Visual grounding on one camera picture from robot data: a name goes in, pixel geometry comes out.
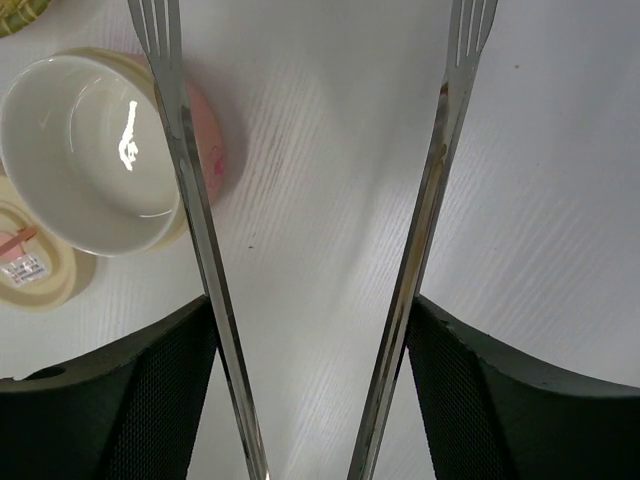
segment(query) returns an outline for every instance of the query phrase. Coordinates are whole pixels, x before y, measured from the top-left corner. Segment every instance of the ceramic bowl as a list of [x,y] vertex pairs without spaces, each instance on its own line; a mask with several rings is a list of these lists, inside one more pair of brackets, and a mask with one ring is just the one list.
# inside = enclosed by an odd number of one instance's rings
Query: ceramic bowl
[[34,216],[80,250],[142,252],[185,228],[150,77],[117,55],[65,53],[27,67],[0,107],[0,149]]

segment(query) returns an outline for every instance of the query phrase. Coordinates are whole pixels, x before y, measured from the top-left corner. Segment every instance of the table surface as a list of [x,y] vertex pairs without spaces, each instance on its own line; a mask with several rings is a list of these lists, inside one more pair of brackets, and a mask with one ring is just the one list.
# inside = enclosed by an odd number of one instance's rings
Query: table surface
[[[183,0],[230,153],[213,209],[274,479],[345,478],[435,114],[446,0]],[[640,3],[500,0],[422,293],[557,365],[640,385]],[[140,51],[125,0],[0,40],[0,94],[74,46]],[[55,311],[0,307],[0,377],[202,292],[190,240],[99,262]],[[376,478],[431,478],[404,363]],[[245,479],[220,362],[191,479]]]

